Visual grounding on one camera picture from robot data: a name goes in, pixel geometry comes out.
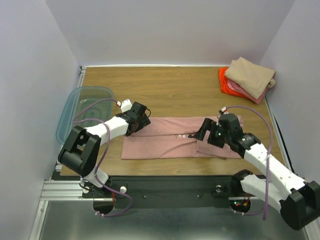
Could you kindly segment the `pink printed t-shirt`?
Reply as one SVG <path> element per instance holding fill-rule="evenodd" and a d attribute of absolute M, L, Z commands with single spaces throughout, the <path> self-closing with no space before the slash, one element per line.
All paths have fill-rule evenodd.
<path fill-rule="evenodd" d="M 203 116 L 151 117 L 148 126 L 123 138 L 121 159 L 239 159 L 239 154 L 232 151 L 227 144 L 222 148 L 208 144 L 208 131 L 203 141 L 189 137 L 200 129 L 204 120 Z"/>

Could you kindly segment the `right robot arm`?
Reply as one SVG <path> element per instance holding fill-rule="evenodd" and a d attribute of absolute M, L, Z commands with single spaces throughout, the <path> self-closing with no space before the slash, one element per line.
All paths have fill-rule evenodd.
<path fill-rule="evenodd" d="M 230 182 L 233 194 L 248 193 L 263 200 L 296 231 L 319 218 L 320 185 L 305 181 L 281 164 L 256 136 L 243 131 L 233 113 L 223 113 L 217 121 L 205 118 L 190 137 L 219 148 L 228 145 L 265 175 L 265 179 L 260 179 L 246 169 L 237 172 Z"/>

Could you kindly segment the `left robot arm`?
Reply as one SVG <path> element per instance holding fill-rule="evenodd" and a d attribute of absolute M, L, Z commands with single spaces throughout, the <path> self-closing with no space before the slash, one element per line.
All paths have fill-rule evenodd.
<path fill-rule="evenodd" d="M 100 147 L 109 148 L 110 140 L 119 136 L 130 136 L 148 126 L 151 121 L 146 112 L 147 106 L 126 99 L 116 102 L 121 112 L 107 121 L 97 120 L 99 124 L 90 127 L 73 127 L 66 138 L 57 160 L 94 185 L 94 191 L 100 197 L 111 193 L 109 176 L 97 163 Z"/>

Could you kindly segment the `folded orange t-shirt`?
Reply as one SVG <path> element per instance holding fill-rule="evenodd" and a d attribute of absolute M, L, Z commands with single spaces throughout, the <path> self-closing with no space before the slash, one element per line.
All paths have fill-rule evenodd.
<path fill-rule="evenodd" d="M 219 84 L 220 84 L 220 91 L 224 94 L 227 94 L 227 95 L 231 95 L 231 96 L 236 96 L 236 97 L 241 97 L 241 98 L 244 98 L 244 99 L 247 99 L 247 97 L 233 89 L 231 89 L 229 86 L 228 86 L 228 78 L 225 77 L 225 72 L 226 70 L 228 69 L 229 67 L 228 66 L 225 66 L 225 67 L 222 67 L 219 69 L 218 71 L 218 79 L 219 79 Z"/>

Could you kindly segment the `folded pink t-shirt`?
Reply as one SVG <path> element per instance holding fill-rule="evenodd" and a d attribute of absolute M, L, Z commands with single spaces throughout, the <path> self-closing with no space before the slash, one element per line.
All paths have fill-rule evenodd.
<path fill-rule="evenodd" d="M 267 91 L 267 88 L 265 88 L 264 91 L 262 92 L 262 94 L 258 98 L 254 98 L 249 93 L 247 93 L 241 86 L 239 86 L 237 83 L 235 83 L 234 81 L 232 81 L 230 79 L 227 80 L 227 85 L 231 90 L 233 90 L 239 94 L 244 95 L 245 97 L 252 100 L 256 104 L 259 104 L 262 101 L 262 99 L 264 98 L 265 93 Z"/>

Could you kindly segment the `clear teal plastic bin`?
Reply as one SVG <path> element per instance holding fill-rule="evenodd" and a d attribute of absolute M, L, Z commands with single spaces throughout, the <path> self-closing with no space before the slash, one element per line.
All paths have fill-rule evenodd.
<path fill-rule="evenodd" d="M 63 145 L 71 129 L 73 120 L 98 119 L 107 121 L 110 118 L 114 97 L 113 92 L 103 86 L 82 86 L 73 90 L 62 111 L 57 130 L 56 140 Z"/>

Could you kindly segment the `folded beige t-shirt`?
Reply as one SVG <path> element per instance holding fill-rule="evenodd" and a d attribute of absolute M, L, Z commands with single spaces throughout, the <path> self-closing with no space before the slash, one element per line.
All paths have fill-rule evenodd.
<path fill-rule="evenodd" d="M 232 60 L 224 74 L 229 80 L 237 83 L 252 97 L 257 99 L 274 79 L 275 70 L 254 64 L 243 57 Z"/>

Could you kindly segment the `cream cloth piece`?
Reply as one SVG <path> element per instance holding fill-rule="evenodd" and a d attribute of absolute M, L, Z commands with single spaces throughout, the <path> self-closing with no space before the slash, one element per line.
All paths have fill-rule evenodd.
<path fill-rule="evenodd" d="M 267 84 L 266 87 L 268 89 L 271 89 L 271 88 L 273 88 L 275 86 L 275 84 L 276 84 L 275 80 L 273 78 L 271 78 L 271 80 L 269 81 L 269 83 Z"/>

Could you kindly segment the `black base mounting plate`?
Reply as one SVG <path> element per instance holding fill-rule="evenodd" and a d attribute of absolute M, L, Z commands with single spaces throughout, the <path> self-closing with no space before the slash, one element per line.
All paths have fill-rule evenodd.
<path fill-rule="evenodd" d="M 124 209 L 229 208 L 230 200 L 243 200 L 231 175 L 111 176 L 106 185 L 116 191 L 126 188 L 127 199 L 115 195 L 115 207 Z"/>

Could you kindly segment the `aluminium frame rail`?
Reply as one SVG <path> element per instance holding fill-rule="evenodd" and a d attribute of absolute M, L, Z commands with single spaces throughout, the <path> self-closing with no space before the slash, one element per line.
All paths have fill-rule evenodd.
<path fill-rule="evenodd" d="M 43 183 L 41 201 L 81 201 L 83 189 L 79 180 L 48 180 Z"/>

